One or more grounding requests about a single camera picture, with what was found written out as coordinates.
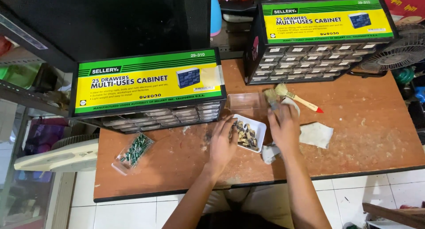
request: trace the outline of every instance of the table edge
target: table edge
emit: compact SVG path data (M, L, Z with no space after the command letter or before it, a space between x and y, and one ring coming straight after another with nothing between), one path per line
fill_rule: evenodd
M418 169L425 169L425 165L412 166L412 167L406 167L406 168L397 168L397 169L383 169L383 170L367 171L367 172L351 172L351 173L334 174L334 175L314 176L314 177L311 177L311 180L315 181L315 180L325 180L325 179L336 179L336 178L342 178L342 177L368 176L368 175L377 175L377 174L393 173L393 172L406 172L406 171L418 170ZM264 182L257 182L257 183L233 184L230 187L226 187L226 188L215 188L213 189L213 191L231 189L231 188L252 187L252 186L268 186L268 185L282 184L282 183L286 183L286 179L264 181ZM103 203L103 202L129 200L129 199L169 196L169 195L183 194L183 193L186 193L187 191L188 189L165 191L165 192L150 192L150 193L132 194L132 195L124 195L124 196L115 196L115 197L108 197L108 198L95 198L93 199L93 201L95 203Z

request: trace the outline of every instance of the electric fan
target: electric fan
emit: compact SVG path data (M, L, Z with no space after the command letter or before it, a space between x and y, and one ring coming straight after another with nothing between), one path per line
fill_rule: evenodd
M419 24L397 26L400 39L360 64L361 71L349 74L382 77L388 70L399 69L425 58L425 27Z
M96 170L99 134L78 135L57 141L48 152L15 161L16 170L80 172Z

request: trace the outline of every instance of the brush bristles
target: brush bristles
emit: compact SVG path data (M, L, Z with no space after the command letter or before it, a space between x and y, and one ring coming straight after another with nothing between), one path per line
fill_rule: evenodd
M274 90L279 96L286 96L288 93L288 88L286 87L285 83L278 84Z
M278 97L274 89L268 89L264 91L264 95L266 96L268 102L274 102L276 101L276 98Z

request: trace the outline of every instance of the white tray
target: white tray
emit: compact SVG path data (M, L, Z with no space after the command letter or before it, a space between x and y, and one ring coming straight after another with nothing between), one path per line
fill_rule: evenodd
M263 147L264 135L266 134L266 129L267 129L266 124L252 120L252 119L247 118L247 117L243 117L239 114L235 114L235 116L233 116L233 117L238 118L238 121L242 121L244 125L246 123L249 123L249 126L251 127L251 129L255 131L255 139L257 140L258 151L252 150L250 148L244 147L244 146L239 145L239 144L238 144L238 146L241 147L241 148L247 149L247 150L251 150L253 152L260 153L261 148Z

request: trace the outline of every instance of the wooden table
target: wooden table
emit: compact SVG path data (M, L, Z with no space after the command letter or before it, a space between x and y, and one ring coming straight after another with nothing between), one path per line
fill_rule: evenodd
M242 60L222 61L228 94L261 92L272 85L245 86ZM334 82L289 84L291 92L321 107L319 114L299 104L300 123L334 128L329 149L300 144L313 179L371 175L424 168L425 154L391 74L382 78L344 75ZM266 111L235 112L268 126ZM123 176L111 167L134 135L101 130L94 201L184 193L208 160L215 123L147 132L156 141L135 168ZM272 141L266 132L265 144ZM285 183L278 158L271 165L261 155L238 149L216 188Z

